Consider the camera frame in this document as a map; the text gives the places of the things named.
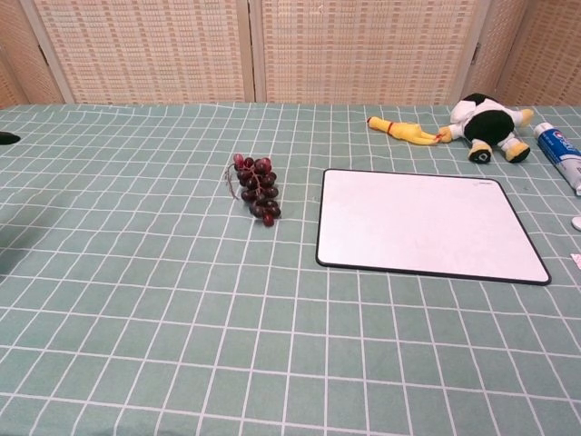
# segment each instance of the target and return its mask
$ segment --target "toothpaste tube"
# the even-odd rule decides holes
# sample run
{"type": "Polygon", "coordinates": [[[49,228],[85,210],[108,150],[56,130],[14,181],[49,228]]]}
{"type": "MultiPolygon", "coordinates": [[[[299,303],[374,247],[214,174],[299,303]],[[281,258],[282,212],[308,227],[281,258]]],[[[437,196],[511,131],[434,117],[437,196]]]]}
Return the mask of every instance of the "toothpaste tube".
{"type": "Polygon", "coordinates": [[[552,124],[541,123],[535,127],[538,148],[559,170],[577,195],[581,195],[581,152],[552,124]]]}

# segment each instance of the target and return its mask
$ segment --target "yellow rubber chicken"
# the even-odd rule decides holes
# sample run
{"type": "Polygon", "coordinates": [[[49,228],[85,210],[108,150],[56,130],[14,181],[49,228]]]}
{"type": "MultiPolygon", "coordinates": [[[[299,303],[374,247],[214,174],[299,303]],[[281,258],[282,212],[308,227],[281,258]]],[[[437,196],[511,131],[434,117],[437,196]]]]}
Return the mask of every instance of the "yellow rubber chicken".
{"type": "Polygon", "coordinates": [[[403,139],[416,145],[434,145],[439,143],[441,134],[427,134],[422,132],[419,124],[397,123],[371,116],[367,120],[368,126],[373,130],[379,130],[393,136],[396,139],[403,139]]]}

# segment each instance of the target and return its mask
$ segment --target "stuffed toy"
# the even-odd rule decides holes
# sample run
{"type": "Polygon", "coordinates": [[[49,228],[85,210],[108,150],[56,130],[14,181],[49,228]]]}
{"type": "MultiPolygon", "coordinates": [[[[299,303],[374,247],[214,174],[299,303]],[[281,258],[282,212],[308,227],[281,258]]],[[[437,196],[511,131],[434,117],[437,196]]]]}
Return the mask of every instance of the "stuffed toy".
{"type": "Polygon", "coordinates": [[[440,134],[427,134],[422,132],[419,124],[398,123],[387,121],[371,116],[367,120],[369,128],[379,130],[393,136],[396,139],[402,139],[416,145],[434,145],[439,142],[440,134]]]}
{"type": "Polygon", "coordinates": [[[20,136],[8,132],[0,132],[0,145],[14,144],[20,141],[20,136]]]}
{"type": "Polygon", "coordinates": [[[471,142],[468,159],[477,164],[490,162],[493,146],[500,147],[507,161],[522,162],[530,148],[515,137],[514,130],[530,124],[534,114],[530,109],[508,109],[484,94],[471,94],[452,109],[451,124],[439,129],[440,141],[449,143],[466,138],[471,142]]]}

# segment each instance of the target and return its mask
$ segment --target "green checkered tablecloth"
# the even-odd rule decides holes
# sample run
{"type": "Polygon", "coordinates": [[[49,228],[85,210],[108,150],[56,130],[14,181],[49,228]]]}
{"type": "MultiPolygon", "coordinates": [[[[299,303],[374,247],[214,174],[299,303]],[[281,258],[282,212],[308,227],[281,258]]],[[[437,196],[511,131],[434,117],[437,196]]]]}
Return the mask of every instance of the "green checkered tablecloth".
{"type": "MultiPolygon", "coordinates": [[[[579,435],[581,203],[538,149],[468,161],[448,106],[16,106],[0,130],[0,434],[579,435]],[[223,181],[269,155],[266,228],[223,181]],[[315,262],[329,167],[492,177],[547,287],[315,262]]],[[[581,147],[581,108],[537,107],[581,147]]]]}

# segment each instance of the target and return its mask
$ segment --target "mouse pad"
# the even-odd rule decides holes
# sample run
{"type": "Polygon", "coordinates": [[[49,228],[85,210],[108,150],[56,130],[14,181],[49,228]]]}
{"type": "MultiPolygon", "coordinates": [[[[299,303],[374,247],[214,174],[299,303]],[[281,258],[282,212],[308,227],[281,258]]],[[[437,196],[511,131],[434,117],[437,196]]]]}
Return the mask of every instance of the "mouse pad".
{"type": "Polygon", "coordinates": [[[328,169],[316,257],[329,267],[551,281],[502,186],[487,178],[328,169]]]}

